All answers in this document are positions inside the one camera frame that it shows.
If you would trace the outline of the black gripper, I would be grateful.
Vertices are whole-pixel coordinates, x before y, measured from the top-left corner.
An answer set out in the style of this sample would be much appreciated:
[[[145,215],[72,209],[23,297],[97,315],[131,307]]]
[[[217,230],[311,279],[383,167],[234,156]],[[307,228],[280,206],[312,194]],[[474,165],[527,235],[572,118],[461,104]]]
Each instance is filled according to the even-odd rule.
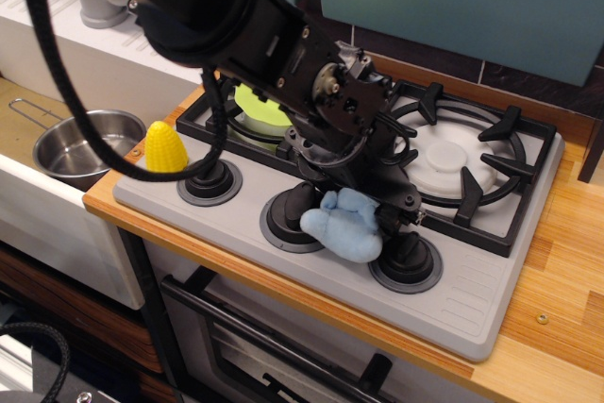
[[[403,162],[410,157],[408,142],[414,136],[388,112],[380,112],[358,136],[345,136],[327,123],[315,124],[293,112],[293,125],[285,138],[297,154],[304,177],[302,200],[350,188],[376,200],[377,224],[388,236],[398,236],[409,224],[425,217],[419,192],[404,176]]]

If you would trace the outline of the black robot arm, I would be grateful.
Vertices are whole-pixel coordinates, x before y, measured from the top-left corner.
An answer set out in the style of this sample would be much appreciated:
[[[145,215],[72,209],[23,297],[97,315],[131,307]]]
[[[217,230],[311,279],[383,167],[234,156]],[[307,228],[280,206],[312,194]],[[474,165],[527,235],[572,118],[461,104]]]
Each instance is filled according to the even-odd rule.
[[[160,55],[219,72],[280,104],[306,180],[376,199],[388,233],[421,222],[420,195],[395,149],[406,132],[391,114],[393,81],[361,50],[333,41],[287,0],[136,1]]]

